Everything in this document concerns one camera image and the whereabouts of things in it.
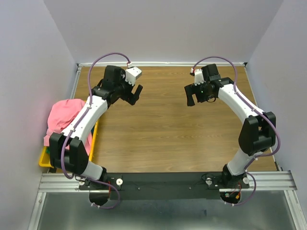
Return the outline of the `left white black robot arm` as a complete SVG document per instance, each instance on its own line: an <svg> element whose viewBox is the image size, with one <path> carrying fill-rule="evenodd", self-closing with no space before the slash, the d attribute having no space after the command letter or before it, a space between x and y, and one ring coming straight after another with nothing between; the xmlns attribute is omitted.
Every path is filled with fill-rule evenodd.
<svg viewBox="0 0 307 230"><path fill-rule="evenodd" d="M133 88L141 75L142 71L138 67L123 69L106 66L103 78L91 89L76 118L60 133L51 134L49 155L52 167L90 178L90 184L95 189L102 189L106 185L106 168L90 161L85 141L97 120L118 99L135 105L143 87L138 85L136 91Z"/></svg>

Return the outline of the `pink t shirt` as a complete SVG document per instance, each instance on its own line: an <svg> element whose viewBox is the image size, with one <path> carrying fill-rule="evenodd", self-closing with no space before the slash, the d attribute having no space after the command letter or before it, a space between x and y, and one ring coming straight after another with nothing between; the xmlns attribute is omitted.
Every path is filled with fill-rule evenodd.
<svg viewBox="0 0 307 230"><path fill-rule="evenodd" d="M44 146L49 146L49 138L55 133L61 133L78 115L85 102L81 99L66 99L56 102L47 119L47 131L43 138Z"/></svg>

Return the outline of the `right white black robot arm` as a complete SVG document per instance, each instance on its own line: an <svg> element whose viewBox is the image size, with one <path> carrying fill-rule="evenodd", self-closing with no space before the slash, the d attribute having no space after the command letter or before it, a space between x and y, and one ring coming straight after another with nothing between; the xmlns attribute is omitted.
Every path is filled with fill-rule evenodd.
<svg viewBox="0 0 307 230"><path fill-rule="evenodd" d="M188 106L220 99L242 122L239 149L221 173L222 185L233 187L243 180L249 165L275 145L276 116L254 105L230 78L222 78L216 64L192 68L190 74L194 82L184 88Z"/></svg>

